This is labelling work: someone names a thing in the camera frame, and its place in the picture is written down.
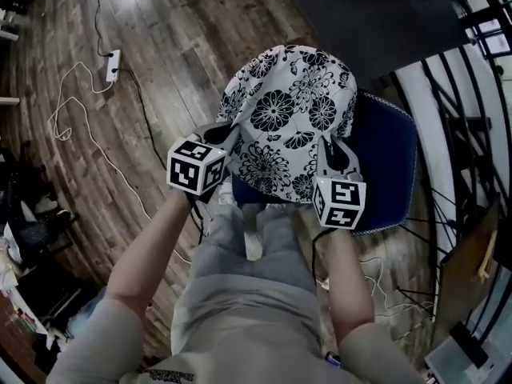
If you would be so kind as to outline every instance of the power strip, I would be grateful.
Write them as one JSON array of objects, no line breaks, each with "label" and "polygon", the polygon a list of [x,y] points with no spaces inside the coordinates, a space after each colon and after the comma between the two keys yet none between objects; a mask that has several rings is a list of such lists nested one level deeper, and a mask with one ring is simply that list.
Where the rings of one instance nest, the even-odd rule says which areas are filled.
[{"label": "power strip", "polygon": [[106,81],[116,82],[119,78],[119,67],[121,65],[121,50],[114,50],[109,53],[109,63],[106,66]]}]

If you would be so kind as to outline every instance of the floral cushion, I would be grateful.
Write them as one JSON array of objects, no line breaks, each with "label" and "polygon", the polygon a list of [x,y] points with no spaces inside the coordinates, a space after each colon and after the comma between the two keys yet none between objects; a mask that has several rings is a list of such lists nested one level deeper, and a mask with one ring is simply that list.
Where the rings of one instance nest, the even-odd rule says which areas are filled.
[{"label": "floral cushion", "polygon": [[228,168],[264,194],[310,202],[320,135],[350,135],[357,86],[336,57],[307,46],[277,46],[231,79],[217,121],[241,125]]}]

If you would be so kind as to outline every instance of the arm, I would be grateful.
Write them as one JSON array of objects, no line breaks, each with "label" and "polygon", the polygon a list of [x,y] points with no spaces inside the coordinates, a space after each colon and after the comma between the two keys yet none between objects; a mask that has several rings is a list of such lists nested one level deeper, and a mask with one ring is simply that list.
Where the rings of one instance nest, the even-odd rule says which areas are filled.
[{"label": "arm", "polygon": [[190,212],[173,190],[142,233],[116,263],[105,297],[85,331],[58,356],[46,382],[118,382],[135,372],[142,356],[142,320]]},{"label": "arm", "polygon": [[374,321],[374,303],[348,231],[332,234],[327,260],[330,315],[340,343],[352,330]]},{"label": "arm", "polygon": [[125,304],[144,318],[189,213],[186,195],[172,190],[170,198],[114,266],[106,298]]},{"label": "arm", "polygon": [[330,312],[343,368],[373,384],[423,384],[386,329],[374,323],[370,289],[347,231],[333,233],[328,259]]}]

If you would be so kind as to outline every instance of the gray shirt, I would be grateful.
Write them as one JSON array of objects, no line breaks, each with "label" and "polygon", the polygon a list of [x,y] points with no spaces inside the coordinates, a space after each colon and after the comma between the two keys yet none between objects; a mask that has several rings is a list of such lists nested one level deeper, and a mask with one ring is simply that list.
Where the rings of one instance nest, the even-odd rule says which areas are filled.
[{"label": "gray shirt", "polygon": [[173,356],[142,374],[142,323],[103,300],[86,332],[61,353],[49,383],[423,383],[387,332],[360,326],[339,343],[343,370],[320,351],[317,298],[270,280],[215,275],[193,280],[174,309]]}]

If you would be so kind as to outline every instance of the chair leg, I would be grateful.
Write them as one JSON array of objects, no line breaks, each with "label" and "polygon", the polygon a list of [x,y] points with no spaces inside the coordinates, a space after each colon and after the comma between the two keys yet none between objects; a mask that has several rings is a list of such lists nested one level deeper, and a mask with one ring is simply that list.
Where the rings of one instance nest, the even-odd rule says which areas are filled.
[{"label": "chair leg", "polygon": [[19,149],[19,163],[25,163],[25,150],[30,148],[30,141],[25,141]]},{"label": "chair leg", "polygon": [[66,250],[66,249],[68,249],[68,248],[72,247],[72,245],[73,245],[73,242],[68,242],[68,243],[66,243],[66,244],[65,244],[65,245],[63,245],[63,246],[60,246],[60,247],[58,247],[57,249],[52,250],[52,251],[50,252],[50,256],[51,256],[51,257],[56,256],[57,254],[59,254],[59,253],[63,252],[64,250]]},{"label": "chair leg", "polygon": [[80,214],[76,214],[75,216],[73,216],[70,219],[70,221],[68,222],[66,229],[69,229],[71,227],[71,225],[73,225],[79,219],[80,219]]}]

